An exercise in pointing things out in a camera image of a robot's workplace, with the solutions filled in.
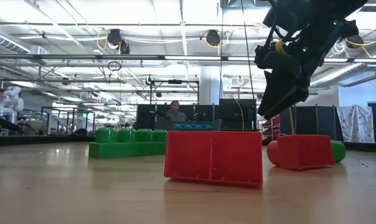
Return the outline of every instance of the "white humanoid robot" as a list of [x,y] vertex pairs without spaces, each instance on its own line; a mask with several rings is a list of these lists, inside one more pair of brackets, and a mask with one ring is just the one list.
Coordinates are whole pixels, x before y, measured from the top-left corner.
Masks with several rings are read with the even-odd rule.
[[4,98],[0,103],[0,116],[7,116],[8,121],[16,124],[18,112],[24,109],[24,100],[19,98],[21,88],[10,86],[4,91]]

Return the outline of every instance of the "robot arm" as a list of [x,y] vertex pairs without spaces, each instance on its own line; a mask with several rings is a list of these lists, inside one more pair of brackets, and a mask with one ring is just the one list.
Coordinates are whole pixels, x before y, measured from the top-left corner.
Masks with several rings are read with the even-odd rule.
[[[267,87],[258,110],[265,119],[308,98],[311,75],[333,45],[359,33],[355,21],[345,18],[368,0],[268,1],[272,8],[263,23],[271,31],[266,44],[256,48],[255,57],[258,68],[272,69],[265,72]],[[276,26],[287,31],[286,36]],[[274,32],[281,39],[277,43],[271,43]]]

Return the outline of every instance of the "green cylinder block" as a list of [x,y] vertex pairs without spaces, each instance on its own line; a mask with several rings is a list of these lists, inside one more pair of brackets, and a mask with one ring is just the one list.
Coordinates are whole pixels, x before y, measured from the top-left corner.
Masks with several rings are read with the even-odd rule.
[[166,130],[155,130],[153,132],[153,141],[154,142],[166,142],[167,131]]
[[95,132],[96,143],[116,143],[116,131],[113,128],[100,128]]
[[345,145],[340,141],[331,141],[333,158],[335,163],[341,162],[345,158]]
[[137,142],[152,142],[153,131],[151,129],[139,129],[136,134]]
[[121,129],[118,132],[118,142],[136,142],[136,130],[134,129]]

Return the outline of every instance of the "wall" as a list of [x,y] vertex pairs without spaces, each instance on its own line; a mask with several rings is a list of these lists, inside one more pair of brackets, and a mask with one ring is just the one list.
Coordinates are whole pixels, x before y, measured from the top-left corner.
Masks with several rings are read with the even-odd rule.
[[305,102],[300,102],[296,106],[339,106],[339,90],[337,85],[329,90],[319,90],[318,95],[310,95]]
[[24,100],[25,110],[40,111],[42,106],[52,106],[52,99],[47,96],[37,96],[28,92],[22,92],[21,98]]
[[[373,74],[374,73],[372,72],[367,72],[358,75],[354,78],[345,80],[344,84],[363,79]],[[339,101],[340,106],[368,106],[368,103],[376,102],[376,80],[371,80],[352,87],[339,86]]]

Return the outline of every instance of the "ceiling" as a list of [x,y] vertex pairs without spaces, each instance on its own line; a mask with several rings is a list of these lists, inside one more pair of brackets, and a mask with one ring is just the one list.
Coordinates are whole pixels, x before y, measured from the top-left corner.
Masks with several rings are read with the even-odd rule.
[[[247,57],[249,49],[250,57],[254,57],[255,47],[264,44],[270,31],[261,24],[269,7],[266,2],[260,1],[256,1],[257,7],[245,7],[245,16],[239,7],[222,9],[219,7],[220,0],[38,0],[35,3],[34,6],[32,0],[0,0],[0,31],[21,45],[40,46],[49,54],[117,54],[109,47],[105,50],[101,48],[106,46],[103,39],[109,30],[120,29],[122,37],[129,43],[131,55]],[[376,1],[370,1],[369,4],[376,4]],[[376,10],[359,11],[348,19],[357,20],[365,43],[376,41]],[[243,21],[246,22],[247,42]],[[224,34],[225,45],[222,48],[207,45],[203,36],[209,29],[217,29]],[[376,43],[366,48],[372,51],[376,49]],[[327,58],[366,57],[362,48],[344,50],[338,45],[329,52]],[[12,52],[0,47],[0,54],[9,53]],[[47,63],[39,68],[39,64],[28,60],[0,60],[0,68],[8,72],[0,73],[0,78],[86,80],[87,82],[69,85],[41,82],[35,83],[35,87],[25,87],[47,89],[46,93],[57,97],[72,96],[88,103],[106,98],[98,99],[85,90],[124,90],[123,93],[108,93],[108,98],[110,97],[111,101],[112,98],[118,99],[115,103],[149,103],[149,94],[144,91],[149,90],[145,84],[149,75],[154,80],[194,81],[199,79],[202,66],[220,66],[220,62],[125,60],[122,61],[123,68],[120,71],[112,72],[107,69],[108,61],[57,59]],[[314,76],[346,65],[325,63]],[[251,91],[247,62],[225,62],[222,66],[226,97],[237,97],[239,91]],[[254,90],[264,91],[266,82],[263,70],[251,63],[251,72]],[[126,83],[90,83],[89,80],[124,80]],[[157,86],[157,90],[165,91],[162,98],[154,96],[158,103],[171,100],[193,103],[197,99],[197,86],[165,83]],[[242,93],[239,97],[250,98],[251,94]]]

